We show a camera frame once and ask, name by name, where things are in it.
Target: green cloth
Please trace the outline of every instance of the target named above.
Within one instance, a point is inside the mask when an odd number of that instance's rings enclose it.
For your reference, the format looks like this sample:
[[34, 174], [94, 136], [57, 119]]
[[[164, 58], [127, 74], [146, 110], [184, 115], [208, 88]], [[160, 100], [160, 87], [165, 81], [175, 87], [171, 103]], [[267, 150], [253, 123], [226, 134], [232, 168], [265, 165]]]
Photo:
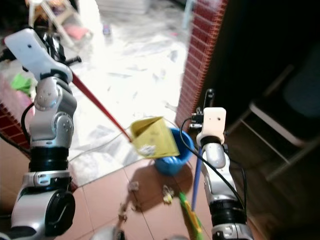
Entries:
[[24, 92], [30, 97], [31, 83], [32, 83], [31, 78], [25, 78], [20, 73], [18, 73], [17, 75], [15, 75], [13, 81], [11, 82], [11, 87], [14, 90]]

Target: floor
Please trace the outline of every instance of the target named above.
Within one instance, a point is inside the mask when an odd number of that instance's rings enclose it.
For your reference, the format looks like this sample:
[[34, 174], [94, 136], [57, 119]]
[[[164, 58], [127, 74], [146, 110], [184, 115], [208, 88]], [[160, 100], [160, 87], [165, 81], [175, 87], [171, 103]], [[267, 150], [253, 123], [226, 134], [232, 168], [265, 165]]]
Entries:
[[[56, 240], [88, 240], [110, 225], [120, 226], [129, 240], [164, 240], [177, 235], [193, 239], [179, 198], [174, 197], [171, 205], [164, 204], [162, 188], [166, 184], [175, 194], [184, 192], [191, 201], [195, 167], [196, 158], [192, 157], [178, 175], [164, 176], [157, 172], [153, 160], [144, 159], [78, 188], [73, 194], [76, 203], [73, 225]], [[139, 190], [128, 192], [128, 183], [134, 181], [139, 182]], [[203, 182], [201, 176], [195, 212], [202, 223], [204, 239], [210, 240], [211, 215]], [[128, 204], [126, 222], [118, 218], [121, 203]], [[136, 203], [140, 204], [140, 210], [133, 210]], [[249, 224], [254, 239], [262, 240]]]
[[[150, 116], [164, 116], [174, 127], [189, 40], [189, 31], [181, 28], [183, 9], [157, 0], [146, 14], [124, 14], [99, 11], [94, 0], [78, 3], [92, 36], [76, 42], [77, 49], [65, 48], [67, 58], [82, 58], [72, 70], [128, 132], [132, 122]], [[103, 34], [103, 25], [110, 35]], [[142, 159], [116, 126], [71, 88], [77, 109], [69, 161], [77, 184]]]

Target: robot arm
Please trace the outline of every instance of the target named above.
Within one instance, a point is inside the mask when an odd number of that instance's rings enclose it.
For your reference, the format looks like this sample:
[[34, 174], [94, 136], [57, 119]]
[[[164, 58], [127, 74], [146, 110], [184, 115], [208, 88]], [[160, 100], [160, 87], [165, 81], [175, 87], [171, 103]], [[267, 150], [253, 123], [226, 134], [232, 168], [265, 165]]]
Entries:
[[[207, 91], [206, 99], [210, 93], [213, 95], [211, 89]], [[203, 113], [193, 115], [193, 119], [197, 120], [191, 124], [202, 127], [196, 137], [198, 146], [202, 148], [202, 157], [236, 189], [229, 171], [230, 159], [222, 145], [225, 140], [226, 110], [222, 107], [207, 107], [206, 103], [204, 106]], [[242, 203], [206, 163], [202, 163], [201, 171], [204, 175], [204, 189], [211, 213], [212, 239], [253, 240]]]
[[69, 229], [75, 213], [67, 160], [77, 107], [68, 85], [72, 72], [49, 55], [33, 29], [23, 29], [4, 41], [38, 85], [30, 124], [29, 172], [15, 201], [11, 230], [0, 233], [0, 239], [54, 239]]

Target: blue stick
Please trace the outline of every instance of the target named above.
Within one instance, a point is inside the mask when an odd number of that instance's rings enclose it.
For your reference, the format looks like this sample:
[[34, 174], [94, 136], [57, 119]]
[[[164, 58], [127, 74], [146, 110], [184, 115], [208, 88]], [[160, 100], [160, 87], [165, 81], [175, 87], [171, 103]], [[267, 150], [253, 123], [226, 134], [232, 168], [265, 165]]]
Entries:
[[[199, 153], [200, 156], [202, 155], [201, 147], [199, 147], [198, 153]], [[193, 182], [193, 192], [192, 192], [192, 202], [191, 202], [191, 209], [192, 209], [193, 212], [195, 211], [195, 207], [196, 207], [199, 179], [200, 179], [200, 174], [201, 174], [201, 164], [202, 164], [202, 161], [198, 158], [196, 160], [194, 182]]]

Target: black cable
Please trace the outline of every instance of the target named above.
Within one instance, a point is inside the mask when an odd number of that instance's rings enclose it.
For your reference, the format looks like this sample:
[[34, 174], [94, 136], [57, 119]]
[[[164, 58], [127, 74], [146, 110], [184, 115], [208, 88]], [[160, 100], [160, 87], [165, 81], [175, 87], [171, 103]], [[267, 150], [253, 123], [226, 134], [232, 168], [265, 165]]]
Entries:
[[248, 184], [247, 184], [247, 174], [246, 171], [244, 169], [244, 167], [242, 166], [242, 164], [238, 161], [232, 160], [230, 157], [230, 162], [237, 164], [241, 170], [241, 174], [242, 174], [242, 182], [243, 182], [243, 195], [244, 195], [244, 211], [247, 212], [247, 206], [248, 206]]
[[29, 136], [29, 133], [26, 129], [26, 115], [28, 113], [28, 111], [34, 106], [35, 104], [34, 103], [31, 103], [22, 113], [22, 116], [21, 116], [21, 128], [22, 128], [22, 131], [23, 131], [23, 134], [24, 134], [24, 137], [26, 139], [26, 141], [28, 142], [28, 144], [30, 145], [30, 136]]
[[21, 152], [24, 152], [24, 153], [30, 155], [30, 151], [28, 149], [26, 149], [22, 146], [19, 146], [18, 144], [16, 144], [13, 141], [10, 141], [4, 135], [2, 135], [2, 133], [0, 133], [0, 138], [2, 138], [6, 143], [10, 144], [11, 146], [15, 147], [16, 149], [20, 150]]
[[182, 129], [184, 128], [184, 125], [185, 125], [185, 123], [186, 123], [188, 120], [191, 120], [191, 117], [186, 118], [186, 119], [183, 121], [183, 123], [182, 123], [182, 125], [181, 125], [181, 127], [180, 127], [180, 138], [181, 138], [181, 140], [182, 140], [182, 143], [185, 145], [185, 147], [186, 147], [187, 149], [189, 149], [190, 152], [192, 152], [194, 155], [196, 155], [202, 162], [204, 162], [205, 164], [207, 164], [207, 165], [222, 179], [222, 181], [223, 181], [223, 182], [230, 188], [230, 190], [233, 192], [233, 194], [235, 195], [235, 197], [237, 198], [237, 200], [241, 203], [243, 209], [245, 209], [244, 203], [243, 203], [243, 201], [242, 201], [239, 193], [237, 193], [237, 191], [234, 189], [234, 187], [231, 186], [231, 184], [224, 178], [224, 176], [222, 176], [222, 175], [220, 174], [220, 172], [217, 171], [217, 169], [216, 169], [214, 166], [212, 166], [212, 165], [211, 165], [208, 161], [206, 161], [202, 156], [200, 156], [197, 152], [195, 152], [193, 149], [191, 149], [191, 147], [189, 147], [188, 144], [187, 144], [187, 143], [185, 142], [185, 140], [183, 139]]

